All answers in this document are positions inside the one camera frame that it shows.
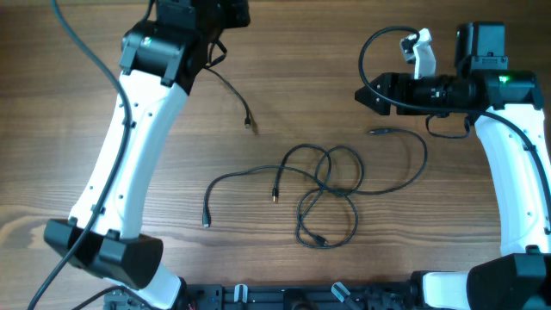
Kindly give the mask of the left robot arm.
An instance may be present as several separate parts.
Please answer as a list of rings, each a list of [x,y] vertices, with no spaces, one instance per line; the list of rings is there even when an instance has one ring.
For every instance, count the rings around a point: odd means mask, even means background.
[[[246,0],[152,1],[121,41],[113,118],[86,189],[44,239],[61,257],[150,309],[189,309],[186,282],[142,233],[145,195],[160,152],[197,74],[223,31],[250,24]]]

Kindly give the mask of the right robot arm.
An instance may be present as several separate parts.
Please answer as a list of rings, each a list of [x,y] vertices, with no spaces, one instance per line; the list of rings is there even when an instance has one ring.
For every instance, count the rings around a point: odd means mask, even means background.
[[[465,115],[492,173],[501,225],[499,258],[467,271],[417,271],[407,295],[417,309],[547,309],[550,306],[550,160],[536,75],[512,71],[501,22],[456,33],[453,76],[436,74],[427,29],[405,28],[413,73],[365,79],[355,98],[379,115]]]

